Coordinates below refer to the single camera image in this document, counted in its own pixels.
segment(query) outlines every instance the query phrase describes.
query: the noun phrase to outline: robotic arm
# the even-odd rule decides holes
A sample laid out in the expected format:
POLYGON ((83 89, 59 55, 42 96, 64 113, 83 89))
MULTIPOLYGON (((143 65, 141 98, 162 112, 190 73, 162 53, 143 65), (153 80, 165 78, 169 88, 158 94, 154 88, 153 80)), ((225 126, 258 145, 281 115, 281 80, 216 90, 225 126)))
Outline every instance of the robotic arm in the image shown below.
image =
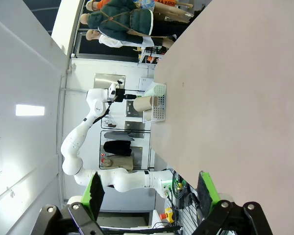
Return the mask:
POLYGON ((111 105, 116 98, 115 84, 112 84, 109 89, 91 89, 87 92, 86 101, 90 111, 62 143, 61 153, 65 158, 62 169, 64 173, 73 175, 79 185, 87 186, 92 175, 98 172, 103 187, 113 185, 119 192, 134 188, 154 188, 161 197, 166 198, 163 188, 172 184, 172 174, 169 170, 128 173, 124 168, 110 170, 87 170, 83 168, 83 160, 77 153, 86 139, 89 128, 108 113, 109 108, 106 109, 105 103, 111 105))

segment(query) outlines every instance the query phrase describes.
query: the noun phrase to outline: metal rack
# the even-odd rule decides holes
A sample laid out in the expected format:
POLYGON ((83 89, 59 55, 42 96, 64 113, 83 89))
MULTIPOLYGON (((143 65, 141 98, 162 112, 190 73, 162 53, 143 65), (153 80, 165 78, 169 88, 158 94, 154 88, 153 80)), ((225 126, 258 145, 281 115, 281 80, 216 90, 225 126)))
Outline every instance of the metal rack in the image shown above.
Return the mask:
POLYGON ((162 52, 162 51, 158 50, 158 49, 154 49, 153 47, 148 47, 146 49, 142 49, 142 51, 140 51, 140 59, 139 59, 137 65, 140 65, 144 59, 145 59, 144 64, 155 65, 152 63, 147 63, 147 56, 152 56, 152 57, 156 57, 156 58, 162 58, 164 56, 162 54, 158 54, 157 52, 162 52))
MULTIPOLYGON (((111 156, 113 154, 107 153, 103 149, 103 145, 106 141, 112 141, 110 139, 106 139, 103 135, 106 132, 114 132, 114 130, 102 130, 100 132, 100 142, 99 142, 99 169, 104 169, 101 159, 105 158, 107 156, 111 156)), ((148 170, 149 168, 153 168, 153 165, 151 165, 151 152, 150 152, 150 132, 147 131, 130 131, 131 133, 140 135, 139 137, 134 137, 136 141, 133 142, 134 144, 137 144, 139 140, 146 140, 148 144, 139 145, 139 146, 132 146, 132 156, 134 158, 134 170, 148 170)))

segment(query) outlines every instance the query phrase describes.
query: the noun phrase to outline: window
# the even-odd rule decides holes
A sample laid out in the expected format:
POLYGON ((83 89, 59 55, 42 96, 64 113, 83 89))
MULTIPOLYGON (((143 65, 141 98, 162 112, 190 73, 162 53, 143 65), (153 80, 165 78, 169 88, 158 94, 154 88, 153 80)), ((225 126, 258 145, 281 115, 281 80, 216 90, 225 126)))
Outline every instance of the window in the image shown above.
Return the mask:
POLYGON ((15 109, 16 116, 43 116, 45 115, 44 106, 34 106, 17 104, 15 109))
POLYGON ((94 88, 108 89, 111 83, 116 84, 117 88, 125 88, 125 78, 123 75, 95 73, 94 88), (119 85, 118 80, 123 79, 123 84, 119 85))
MULTIPOLYGON (((87 1, 84 1, 80 15, 92 13, 86 9, 87 1)), ((88 41, 86 39, 88 30, 88 26, 81 24, 78 20, 73 46, 73 53, 77 58, 138 62, 138 52, 133 50, 137 49, 136 47, 114 48, 100 44, 98 40, 88 41)))
POLYGON ((23 0, 23 2, 51 35, 61 0, 23 0))

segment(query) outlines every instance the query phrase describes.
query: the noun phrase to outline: white wall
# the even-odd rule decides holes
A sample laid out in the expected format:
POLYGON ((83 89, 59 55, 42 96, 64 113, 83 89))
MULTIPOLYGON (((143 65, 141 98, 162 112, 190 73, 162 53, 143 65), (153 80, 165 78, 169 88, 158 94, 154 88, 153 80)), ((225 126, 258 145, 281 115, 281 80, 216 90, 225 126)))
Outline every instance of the white wall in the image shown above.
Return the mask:
MULTIPOLYGON (((138 89, 140 77, 153 77, 153 68, 148 68, 148 66, 137 67, 135 63, 89 59, 72 59, 71 63, 76 65, 76 69, 73 70, 72 74, 68 74, 67 89, 86 91, 93 88, 96 72, 125 75, 125 88, 128 90, 138 89)), ((85 98, 86 93, 66 92, 63 137, 88 114, 89 107, 85 98)), ((79 155, 83 159, 86 169, 98 169, 101 130, 100 122, 93 125, 80 149, 79 155)), ((82 195, 84 190, 85 187, 79 186, 73 176, 65 175, 66 198, 82 195)), ((153 189, 135 189, 124 193, 119 193, 113 188, 105 188, 104 190, 106 194, 101 206, 103 211, 150 211, 154 208, 155 190, 153 189)))
POLYGON ((12 227, 9 235, 27 235, 30 234, 35 223, 29 223, 29 221, 35 221, 38 217, 40 209, 46 204, 59 205, 59 193, 58 193, 58 180, 55 177, 45 190, 38 196, 35 203, 33 203, 26 213, 18 220, 15 226, 12 227))
MULTIPOLYGON (((37 198, 51 182, 57 196, 49 198, 59 206, 57 108, 66 66, 65 54, 22 0, 0 1, 0 234, 13 232, 30 205, 41 206, 37 198), (45 115, 17 117, 18 103, 45 106, 45 115)), ((18 231, 26 234, 25 224, 36 218, 25 214, 18 231)))

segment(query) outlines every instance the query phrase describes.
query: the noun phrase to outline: beige tabletop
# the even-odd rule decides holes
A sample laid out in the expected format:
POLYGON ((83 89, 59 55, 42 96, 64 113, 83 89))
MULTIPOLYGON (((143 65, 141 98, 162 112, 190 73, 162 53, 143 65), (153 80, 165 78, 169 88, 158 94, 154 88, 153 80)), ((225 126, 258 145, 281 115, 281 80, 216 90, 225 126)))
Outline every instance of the beige tabletop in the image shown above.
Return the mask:
POLYGON ((294 235, 294 0, 212 0, 156 66, 166 121, 151 147, 294 235))

